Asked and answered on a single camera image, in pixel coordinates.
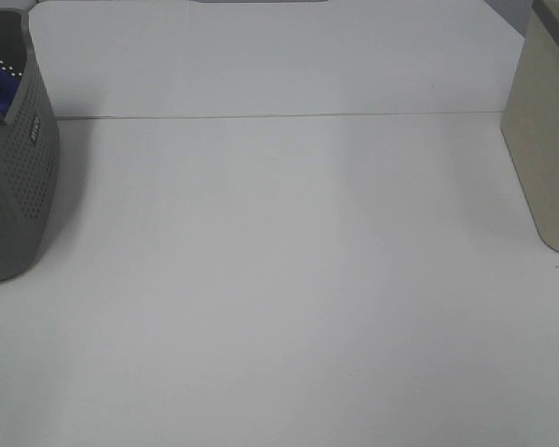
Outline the grey perforated plastic basket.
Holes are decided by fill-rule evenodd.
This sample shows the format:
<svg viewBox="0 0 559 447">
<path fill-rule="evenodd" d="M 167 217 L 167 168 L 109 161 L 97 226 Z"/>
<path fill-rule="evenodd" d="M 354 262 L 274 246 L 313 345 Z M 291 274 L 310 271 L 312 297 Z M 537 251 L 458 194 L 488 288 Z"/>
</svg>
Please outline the grey perforated plastic basket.
<svg viewBox="0 0 559 447">
<path fill-rule="evenodd" d="M 21 74 L 7 116 L 0 114 L 0 281 L 37 256 L 54 197 L 60 131 L 41 74 L 26 12 L 0 9 L 0 61 Z"/>
</svg>

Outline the beige plastic bin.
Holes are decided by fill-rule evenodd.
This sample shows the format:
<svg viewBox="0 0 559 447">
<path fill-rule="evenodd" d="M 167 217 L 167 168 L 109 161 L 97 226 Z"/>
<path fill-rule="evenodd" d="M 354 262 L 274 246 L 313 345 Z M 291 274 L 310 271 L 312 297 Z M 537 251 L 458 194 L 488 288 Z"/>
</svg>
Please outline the beige plastic bin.
<svg viewBox="0 0 559 447">
<path fill-rule="evenodd" d="M 559 1 L 536 1 L 501 132 L 545 245 L 559 252 Z"/>
</svg>

